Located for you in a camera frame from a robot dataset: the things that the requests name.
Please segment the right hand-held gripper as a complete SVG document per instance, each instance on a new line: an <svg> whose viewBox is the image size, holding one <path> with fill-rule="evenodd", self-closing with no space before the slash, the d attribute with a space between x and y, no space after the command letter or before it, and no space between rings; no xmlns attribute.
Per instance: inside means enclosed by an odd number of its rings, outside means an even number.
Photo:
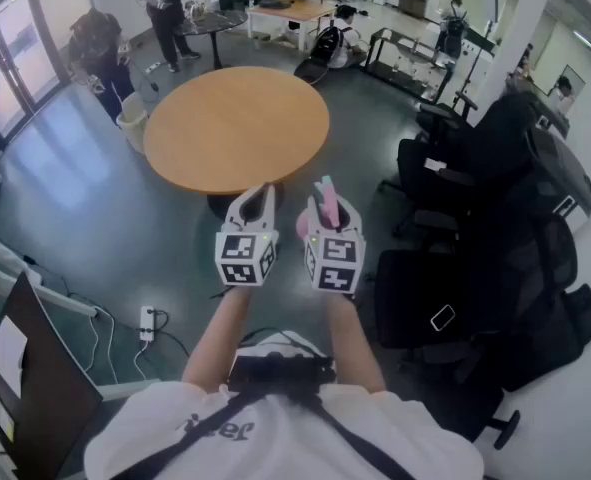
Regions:
<svg viewBox="0 0 591 480"><path fill-rule="evenodd" d="M321 227L317 197L307 199L302 221L304 265L314 289L354 294L364 265L366 241L362 218L345 198L338 199L340 230Z"/></svg>

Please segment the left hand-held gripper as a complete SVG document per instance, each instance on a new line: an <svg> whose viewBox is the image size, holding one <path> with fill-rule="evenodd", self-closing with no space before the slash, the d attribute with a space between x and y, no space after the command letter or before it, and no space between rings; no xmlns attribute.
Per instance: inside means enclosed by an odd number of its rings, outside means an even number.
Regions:
<svg viewBox="0 0 591 480"><path fill-rule="evenodd" d="M262 215L263 222L273 222L275 213L276 188L267 183L248 189L232 201L226 221L252 222ZM277 260L278 241L275 229L249 230L240 224L224 223L216 234L214 254L222 283L262 286Z"/></svg>

